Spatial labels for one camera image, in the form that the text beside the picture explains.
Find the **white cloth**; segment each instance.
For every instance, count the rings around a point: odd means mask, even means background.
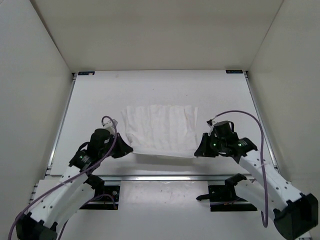
[[[125,135],[133,153],[193,158],[198,147],[198,108],[192,106],[127,106],[122,112]]]

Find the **white panel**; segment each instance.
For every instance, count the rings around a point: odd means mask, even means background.
[[[247,70],[282,0],[33,0],[80,70]]]
[[[55,181],[41,180],[37,195]],[[62,240],[283,240],[259,211],[210,212],[207,182],[121,182],[118,210],[79,210]]]
[[[193,105],[198,107],[197,140],[208,132],[206,121],[227,110],[243,110],[256,115],[243,74],[225,70],[96,71],[93,76],[78,76],[53,160],[52,175],[62,175],[78,147],[90,140],[101,118],[116,119],[118,131],[128,143],[121,110],[127,105]],[[230,120],[240,138],[248,137],[260,146],[256,122],[240,113],[217,118]],[[265,145],[265,158],[270,155]],[[199,157],[191,160],[162,159],[128,154],[108,158],[94,172],[97,175],[211,175],[246,173],[232,158]]]
[[[2,240],[44,175],[71,79],[31,3],[4,0],[0,4]]]
[[[249,71],[281,172],[317,197],[319,13],[318,0],[285,0]],[[320,239],[319,227],[311,235]]]

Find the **white wall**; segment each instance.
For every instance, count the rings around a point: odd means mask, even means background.
[[[72,71],[247,70],[282,0],[31,0]]]
[[[320,1],[285,0],[249,79],[281,172],[320,200]],[[320,239],[319,227],[312,231]]]
[[[44,175],[71,80],[29,0],[4,0],[0,4],[1,240],[7,239],[15,216]]]

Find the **metal frame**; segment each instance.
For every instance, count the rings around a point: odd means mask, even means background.
[[[255,97],[253,95],[252,87],[250,86],[250,83],[249,83],[248,73],[246,71],[244,71],[243,74],[244,74],[247,86],[249,88],[249,91],[250,91],[250,95],[251,95],[251,98],[252,98],[252,101],[253,101],[253,104],[254,104],[255,111],[256,111],[258,119],[259,119],[259,121],[261,122],[261,125],[262,125],[262,129],[263,129],[264,136],[265,136],[265,142],[266,142],[266,145],[268,147],[268,150],[269,150],[269,153],[270,153],[270,156],[271,156],[272,164],[273,164],[274,168],[277,171],[279,171],[278,164],[277,164],[277,161],[276,161],[276,157],[275,157],[273,149],[271,147],[271,143],[270,143],[270,140],[268,138],[268,134],[267,134],[266,128],[265,128],[264,123],[262,121],[261,114],[259,112],[259,108],[258,108],[256,99],[255,99]],[[69,103],[70,103],[70,100],[71,100],[71,97],[72,97],[72,93],[73,93],[73,89],[74,89],[74,86],[75,86],[75,83],[76,83],[76,78],[77,78],[77,74],[74,74],[74,77],[73,77],[73,80],[72,80],[72,86],[71,86],[71,89],[70,89],[70,92],[69,92],[69,96],[68,96],[68,100],[67,100],[67,103],[66,103],[66,106],[65,106],[65,109],[64,109],[64,112],[63,112],[63,116],[61,118],[60,125],[59,125],[58,131],[57,131],[57,134],[56,134],[56,137],[55,137],[55,140],[54,140],[54,144],[53,144],[53,147],[52,147],[50,159],[49,159],[49,162],[48,162],[48,168],[47,168],[46,174],[45,174],[46,178],[50,175],[50,172],[51,172],[51,165],[53,163],[53,159],[54,159],[56,148],[57,148],[57,145],[58,145],[58,142],[59,142],[60,134],[61,134],[61,131],[62,131],[62,128],[63,128],[63,125],[64,125],[64,121],[65,121],[65,118],[66,118],[66,115],[67,115]],[[224,181],[225,179],[227,179],[227,178],[229,178],[231,176],[232,176],[231,174],[214,174],[214,175],[170,175],[170,176],[165,176],[165,175],[109,175],[109,176],[103,176],[103,175],[101,175],[100,177],[104,181],[116,181],[116,182],[118,182],[118,181]]]
[[[54,143],[53,143],[53,147],[52,147],[52,150],[51,150],[49,162],[48,162],[48,165],[47,165],[48,167],[50,167],[52,165],[52,161],[53,161],[53,159],[55,157],[56,148],[57,148],[57,145],[58,145],[58,142],[59,142],[59,138],[60,138],[62,127],[64,126],[64,122],[65,122],[65,118],[66,118],[66,115],[67,115],[67,111],[68,111],[69,103],[70,103],[70,100],[71,100],[72,92],[74,90],[74,86],[75,86],[75,83],[76,83],[76,78],[77,78],[77,74],[75,73],[74,76],[73,76],[73,79],[72,79],[72,84],[71,84],[71,89],[70,89],[70,92],[69,92],[69,95],[68,95],[68,100],[67,100],[66,105],[64,107],[64,111],[63,111],[63,115],[62,115],[62,118],[61,118],[61,121],[60,121],[60,124],[59,124],[59,128],[58,128],[57,134],[56,134],[55,139],[54,139]]]
[[[250,95],[251,95],[251,98],[252,98],[252,101],[253,101],[253,105],[254,105],[256,114],[257,114],[258,119],[259,119],[259,121],[260,121],[260,123],[262,125],[262,130],[263,130],[263,133],[264,133],[264,140],[265,140],[266,146],[268,147],[268,150],[269,150],[269,153],[270,153],[270,156],[271,156],[271,161],[273,163],[274,168],[276,168],[277,171],[280,172],[279,168],[278,168],[278,163],[277,163],[276,156],[275,156],[274,151],[272,149],[271,142],[270,142],[270,140],[268,138],[268,132],[266,131],[266,128],[265,128],[265,125],[264,125],[264,121],[262,120],[262,117],[261,117],[261,114],[260,114],[260,111],[259,111],[259,108],[258,108],[258,104],[257,104],[256,98],[255,98],[254,93],[253,93],[253,89],[252,89],[252,87],[250,85],[250,82],[249,82],[248,72],[247,71],[244,71],[244,77],[245,77],[245,80],[246,80],[246,84],[248,85],[248,88],[249,88],[249,92],[250,92]]]

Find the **robotic arm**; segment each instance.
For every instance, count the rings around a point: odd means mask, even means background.
[[[232,157],[256,180],[252,182],[238,173],[225,181],[223,191],[215,192],[214,195],[227,194],[233,199],[242,198],[252,203],[273,220],[278,232],[287,240],[294,240],[318,225],[318,200],[314,195],[304,195],[290,185],[273,166],[265,164],[265,160],[261,161],[257,146],[248,138],[239,139],[233,122],[222,121],[213,125],[210,120],[208,124],[211,125],[211,131],[203,134],[194,155]],[[212,195],[201,195],[197,200],[209,199]]]
[[[57,185],[63,183],[63,186],[45,196],[17,220],[16,232],[20,240],[56,240],[57,233],[69,218],[94,197],[96,189],[104,186],[104,181],[92,174],[96,168],[64,183],[88,170],[111,149],[115,140],[115,129],[111,121],[104,124],[102,119],[102,125],[103,128],[96,129],[90,141],[83,143],[69,162],[69,166],[57,183]],[[132,151],[133,149],[117,133],[110,156],[121,158]]]

